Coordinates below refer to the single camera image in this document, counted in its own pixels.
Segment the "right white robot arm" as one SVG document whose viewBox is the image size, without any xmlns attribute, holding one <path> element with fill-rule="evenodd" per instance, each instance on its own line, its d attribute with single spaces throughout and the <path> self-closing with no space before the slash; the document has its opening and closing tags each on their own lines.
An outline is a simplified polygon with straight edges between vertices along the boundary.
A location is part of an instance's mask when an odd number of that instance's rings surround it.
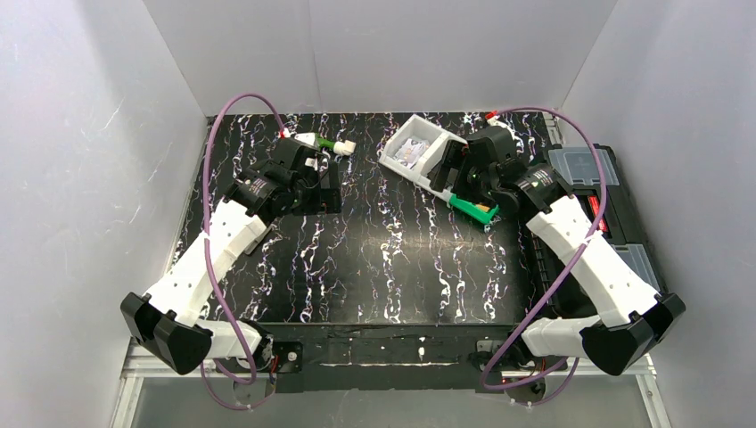
<svg viewBox="0 0 756 428">
<path fill-rule="evenodd" d="M 606 170 L 588 145 L 599 180 L 599 208 L 592 218 L 571 185 L 546 160 L 526 160 L 508 129 L 492 126 L 443 145 L 431 188 L 441 190 L 454 173 L 452 192 L 469 202 L 497 205 L 507 214 L 528 214 L 526 226 L 563 263 L 526 318 L 515 327 L 483 371 L 510 347 L 527 359 L 587 358 L 608 375 L 620 375 L 659 344 L 686 310 L 672 292 L 661 292 L 637 275 L 605 240 L 599 224 L 608 201 Z M 596 309 L 592 317 L 536 319 L 573 276 Z"/>
</svg>

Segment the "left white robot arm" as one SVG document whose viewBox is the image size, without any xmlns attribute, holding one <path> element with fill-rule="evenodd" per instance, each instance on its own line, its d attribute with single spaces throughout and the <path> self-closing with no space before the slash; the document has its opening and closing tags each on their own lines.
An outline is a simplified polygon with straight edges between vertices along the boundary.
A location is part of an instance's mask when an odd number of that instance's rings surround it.
<svg viewBox="0 0 756 428">
<path fill-rule="evenodd" d="M 252 253 L 274 221 L 341 210 L 339 166 L 294 138 L 244 170 L 228 187 L 202 231 L 172 268 L 145 293 L 120 303 L 132 337 L 179 375 L 206 359 L 260 361 L 271 336 L 252 321 L 204 321 L 201 309 L 242 254 Z"/>
</svg>

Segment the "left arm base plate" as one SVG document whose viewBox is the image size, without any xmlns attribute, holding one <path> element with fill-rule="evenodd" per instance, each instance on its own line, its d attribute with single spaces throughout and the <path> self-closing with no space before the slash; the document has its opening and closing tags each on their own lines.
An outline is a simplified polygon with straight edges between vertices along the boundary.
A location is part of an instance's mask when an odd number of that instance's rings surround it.
<svg viewBox="0 0 756 428">
<path fill-rule="evenodd" d="M 251 347 L 258 374 L 298 373 L 302 367 L 303 345 L 300 342 L 266 341 Z"/>
</svg>

